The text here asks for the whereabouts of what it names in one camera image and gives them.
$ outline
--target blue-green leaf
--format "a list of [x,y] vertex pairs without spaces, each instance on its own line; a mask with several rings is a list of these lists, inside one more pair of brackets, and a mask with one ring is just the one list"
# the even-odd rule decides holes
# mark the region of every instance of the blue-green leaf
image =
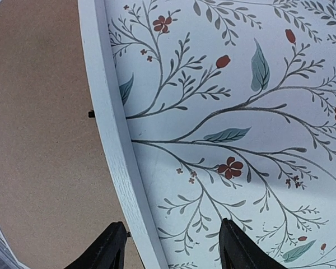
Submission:
[[300,258],[306,251],[308,251],[312,245],[315,243],[316,240],[311,241],[305,245],[301,245],[290,251],[286,252],[282,257],[284,262],[293,262],[294,260]]
[[251,59],[251,70],[253,72],[253,80],[251,81],[251,89],[253,91],[265,90],[268,87],[270,79],[270,69],[264,53],[254,38],[256,43],[256,51]]
[[128,82],[119,86],[119,92],[121,93],[123,105],[125,104],[125,102],[127,102],[128,96],[130,94],[130,90],[132,89],[133,80],[134,80],[134,76],[132,74],[132,77],[130,78]]
[[209,134],[207,136],[204,136],[204,140],[213,143],[221,143],[221,142],[225,143],[225,142],[237,141],[239,139],[242,139],[249,130],[250,128],[247,129],[229,128],[215,134]]

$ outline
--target black screw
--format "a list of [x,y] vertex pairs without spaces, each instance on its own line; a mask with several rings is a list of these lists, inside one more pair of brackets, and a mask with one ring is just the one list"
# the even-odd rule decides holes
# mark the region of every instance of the black screw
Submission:
[[89,118],[96,118],[96,116],[95,116],[95,112],[94,112],[93,110],[89,111],[89,112],[88,112],[88,117],[89,117]]

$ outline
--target white tray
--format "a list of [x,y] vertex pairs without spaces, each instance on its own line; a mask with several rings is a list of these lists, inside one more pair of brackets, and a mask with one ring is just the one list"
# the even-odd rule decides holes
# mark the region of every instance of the white tray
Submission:
[[219,268],[223,217],[287,268],[336,268],[336,1],[79,4],[146,268]]

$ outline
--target floor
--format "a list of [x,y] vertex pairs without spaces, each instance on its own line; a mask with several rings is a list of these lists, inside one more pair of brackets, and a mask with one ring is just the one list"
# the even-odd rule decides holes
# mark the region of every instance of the floor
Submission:
[[[65,267],[124,221],[87,117],[76,2],[0,4],[0,226],[34,269]],[[142,268],[131,239],[125,268]]]

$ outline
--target botanical print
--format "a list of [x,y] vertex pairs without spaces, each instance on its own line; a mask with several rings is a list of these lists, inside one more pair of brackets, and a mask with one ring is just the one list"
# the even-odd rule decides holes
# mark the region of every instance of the botanical print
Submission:
[[336,0],[106,4],[169,268],[219,267],[224,217],[287,268],[336,268]]

